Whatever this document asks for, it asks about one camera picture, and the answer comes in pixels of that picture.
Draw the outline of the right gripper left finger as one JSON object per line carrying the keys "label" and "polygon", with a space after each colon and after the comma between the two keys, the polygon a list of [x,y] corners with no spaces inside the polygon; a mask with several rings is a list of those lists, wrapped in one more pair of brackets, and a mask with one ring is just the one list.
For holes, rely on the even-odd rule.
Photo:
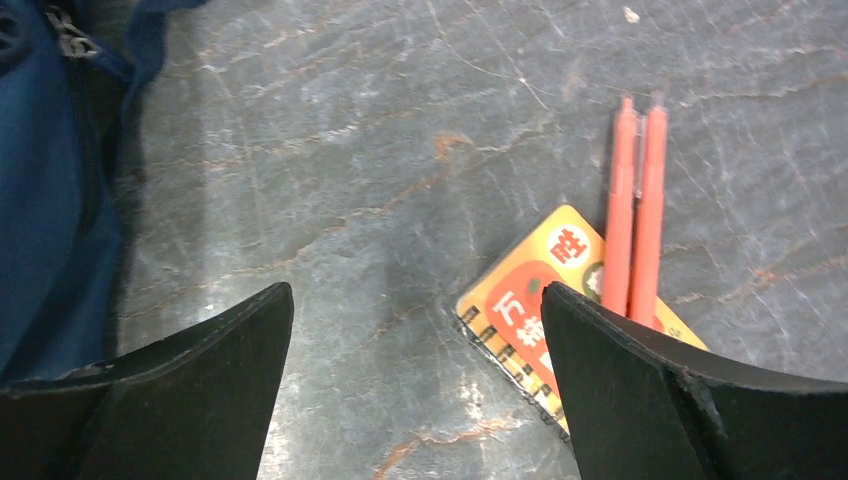
{"label": "right gripper left finger", "polygon": [[253,479],[291,339],[291,286],[57,380],[1,390],[5,479]]}

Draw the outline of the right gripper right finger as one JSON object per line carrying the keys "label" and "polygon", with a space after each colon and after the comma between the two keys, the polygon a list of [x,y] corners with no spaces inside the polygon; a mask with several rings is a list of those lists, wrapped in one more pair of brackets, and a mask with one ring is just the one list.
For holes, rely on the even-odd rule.
{"label": "right gripper right finger", "polygon": [[541,318],[584,479],[843,479],[847,387],[731,360],[554,282]]}

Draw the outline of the navy blue student backpack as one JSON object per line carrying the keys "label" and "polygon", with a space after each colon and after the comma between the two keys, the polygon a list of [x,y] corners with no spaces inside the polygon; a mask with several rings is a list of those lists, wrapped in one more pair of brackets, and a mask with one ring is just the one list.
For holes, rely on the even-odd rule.
{"label": "navy blue student backpack", "polygon": [[100,362],[121,249],[110,186],[135,99],[161,71],[168,15],[140,1],[120,54],[85,1],[1,5],[1,380]]}

